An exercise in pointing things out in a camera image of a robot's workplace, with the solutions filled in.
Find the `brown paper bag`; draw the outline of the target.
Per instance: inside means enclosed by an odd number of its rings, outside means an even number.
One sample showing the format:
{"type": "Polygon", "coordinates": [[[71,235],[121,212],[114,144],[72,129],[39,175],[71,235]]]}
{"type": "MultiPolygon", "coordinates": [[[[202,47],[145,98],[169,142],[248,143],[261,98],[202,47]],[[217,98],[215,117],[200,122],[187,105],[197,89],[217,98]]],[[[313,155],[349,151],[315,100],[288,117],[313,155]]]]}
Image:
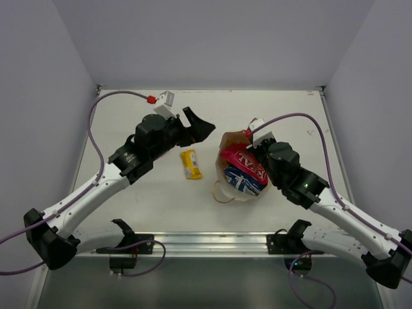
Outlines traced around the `brown paper bag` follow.
{"type": "Polygon", "coordinates": [[[242,131],[223,134],[215,162],[218,179],[212,187],[212,197],[216,202],[257,200],[271,188],[262,165],[247,149],[249,145],[242,131]]]}

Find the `large red snack bag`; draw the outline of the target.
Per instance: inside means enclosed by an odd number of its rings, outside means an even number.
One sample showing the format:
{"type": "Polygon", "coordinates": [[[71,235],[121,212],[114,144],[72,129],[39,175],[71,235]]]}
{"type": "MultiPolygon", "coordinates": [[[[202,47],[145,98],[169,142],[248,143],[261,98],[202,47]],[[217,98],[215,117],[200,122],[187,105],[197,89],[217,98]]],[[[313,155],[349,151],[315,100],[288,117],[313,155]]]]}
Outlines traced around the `large red snack bag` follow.
{"type": "Polygon", "coordinates": [[[257,180],[263,188],[268,185],[268,176],[256,157],[247,149],[247,144],[232,144],[220,152],[220,158],[226,163],[237,167],[257,180]]]}

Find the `yellow snack packet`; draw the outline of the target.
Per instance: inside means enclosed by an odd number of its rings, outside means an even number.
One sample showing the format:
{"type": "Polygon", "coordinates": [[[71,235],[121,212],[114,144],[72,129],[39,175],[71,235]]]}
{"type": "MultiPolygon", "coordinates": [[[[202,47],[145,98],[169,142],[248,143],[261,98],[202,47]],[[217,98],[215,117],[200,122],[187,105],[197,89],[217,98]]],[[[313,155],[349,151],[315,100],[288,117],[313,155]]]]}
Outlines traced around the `yellow snack packet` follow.
{"type": "Polygon", "coordinates": [[[196,151],[193,148],[183,150],[180,153],[185,177],[187,180],[200,180],[203,175],[197,163],[196,151]]]}

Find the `blue white snack bag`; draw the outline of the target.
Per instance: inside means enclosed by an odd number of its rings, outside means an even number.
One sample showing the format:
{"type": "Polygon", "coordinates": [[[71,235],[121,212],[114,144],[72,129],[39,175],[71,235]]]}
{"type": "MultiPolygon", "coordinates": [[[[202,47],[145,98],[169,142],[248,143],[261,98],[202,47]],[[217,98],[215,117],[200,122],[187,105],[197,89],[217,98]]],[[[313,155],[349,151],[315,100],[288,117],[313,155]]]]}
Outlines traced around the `blue white snack bag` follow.
{"type": "Polygon", "coordinates": [[[263,190],[263,186],[257,180],[237,167],[230,165],[224,169],[224,173],[227,182],[240,192],[257,196],[263,190]]]}

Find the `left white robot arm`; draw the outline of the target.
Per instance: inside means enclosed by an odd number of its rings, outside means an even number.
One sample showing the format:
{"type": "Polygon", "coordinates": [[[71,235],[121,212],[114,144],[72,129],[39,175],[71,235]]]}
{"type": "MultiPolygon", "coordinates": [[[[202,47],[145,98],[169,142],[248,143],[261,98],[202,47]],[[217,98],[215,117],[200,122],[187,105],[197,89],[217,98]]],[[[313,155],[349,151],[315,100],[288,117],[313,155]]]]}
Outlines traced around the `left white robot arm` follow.
{"type": "Polygon", "coordinates": [[[204,141],[215,125],[196,116],[191,108],[178,115],[146,115],[125,144],[111,155],[95,177],[72,192],[60,204],[42,212],[30,209],[24,216],[26,239],[50,270],[57,270],[77,255],[80,240],[75,229],[106,200],[133,185],[147,174],[155,160],[174,147],[187,147],[204,141]]]}

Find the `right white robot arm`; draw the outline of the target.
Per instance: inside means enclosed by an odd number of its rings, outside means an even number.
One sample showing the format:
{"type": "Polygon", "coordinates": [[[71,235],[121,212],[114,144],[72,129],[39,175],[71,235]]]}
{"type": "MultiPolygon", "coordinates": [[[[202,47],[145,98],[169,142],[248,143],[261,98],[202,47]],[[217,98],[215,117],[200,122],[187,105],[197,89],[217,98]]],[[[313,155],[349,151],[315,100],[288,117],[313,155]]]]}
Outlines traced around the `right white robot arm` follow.
{"type": "Polygon", "coordinates": [[[249,148],[282,195],[340,227],[342,233],[322,235],[311,224],[293,225],[286,244],[292,252],[317,250],[365,265],[375,282],[398,288],[411,261],[411,231],[399,231],[372,218],[335,190],[331,180],[305,169],[290,144],[273,138],[249,148]]]}

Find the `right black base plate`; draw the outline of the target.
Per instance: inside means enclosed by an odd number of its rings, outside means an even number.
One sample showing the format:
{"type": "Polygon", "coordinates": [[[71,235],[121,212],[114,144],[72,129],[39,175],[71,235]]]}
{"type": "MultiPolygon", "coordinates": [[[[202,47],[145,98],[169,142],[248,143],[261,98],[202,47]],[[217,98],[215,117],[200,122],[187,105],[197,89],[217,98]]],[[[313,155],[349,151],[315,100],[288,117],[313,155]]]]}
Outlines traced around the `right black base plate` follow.
{"type": "Polygon", "coordinates": [[[269,254],[302,254],[308,252],[300,239],[289,236],[286,229],[279,229],[272,234],[266,235],[266,246],[269,254]]]}

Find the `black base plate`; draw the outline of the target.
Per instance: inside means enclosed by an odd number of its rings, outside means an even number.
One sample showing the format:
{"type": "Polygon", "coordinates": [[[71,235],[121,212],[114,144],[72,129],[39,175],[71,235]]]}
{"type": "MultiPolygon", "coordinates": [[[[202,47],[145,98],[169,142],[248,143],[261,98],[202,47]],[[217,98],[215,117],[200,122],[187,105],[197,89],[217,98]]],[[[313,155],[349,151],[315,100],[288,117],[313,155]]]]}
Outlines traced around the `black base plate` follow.
{"type": "Polygon", "coordinates": [[[153,234],[128,234],[115,247],[96,249],[97,254],[152,254],[155,236],[153,234]]]}
{"type": "Polygon", "coordinates": [[[302,254],[308,252],[300,239],[289,236],[286,229],[279,229],[272,234],[266,235],[266,246],[269,254],[302,254]]]}

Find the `aluminium mounting rail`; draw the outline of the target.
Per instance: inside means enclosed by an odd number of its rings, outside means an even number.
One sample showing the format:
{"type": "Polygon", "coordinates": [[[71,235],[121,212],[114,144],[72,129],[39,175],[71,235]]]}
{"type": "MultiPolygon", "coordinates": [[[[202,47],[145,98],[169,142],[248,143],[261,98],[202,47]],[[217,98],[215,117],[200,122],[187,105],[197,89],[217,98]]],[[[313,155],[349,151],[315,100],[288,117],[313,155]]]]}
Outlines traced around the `aluminium mounting rail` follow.
{"type": "MultiPolygon", "coordinates": [[[[161,256],[167,257],[292,257],[298,254],[269,254],[266,246],[266,232],[136,232],[153,234],[152,254],[105,254],[111,256],[161,256]]],[[[341,231],[324,232],[309,228],[309,237],[303,244],[315,254],[331,254],[340,258],[359,259],[363,248],[359,242],[341,231]]],[[[124,233],[103,230],[87,233],[77,229],[74,236],[80,239],[78,254],[97,254],[96,249],[117,246],[124,233]]]]}

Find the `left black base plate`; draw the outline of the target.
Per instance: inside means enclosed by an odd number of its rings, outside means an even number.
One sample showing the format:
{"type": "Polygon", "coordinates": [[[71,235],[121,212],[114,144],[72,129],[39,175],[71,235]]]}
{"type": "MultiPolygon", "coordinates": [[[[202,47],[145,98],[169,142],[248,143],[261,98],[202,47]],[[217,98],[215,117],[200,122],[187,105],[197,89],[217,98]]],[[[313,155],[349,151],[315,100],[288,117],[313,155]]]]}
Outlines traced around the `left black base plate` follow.
{"type": "Polygon", "coordinates": [[[155,236],[153,234],[128,234],[115,247],[96,249],[97,254],[152,254],[155,236]]]}

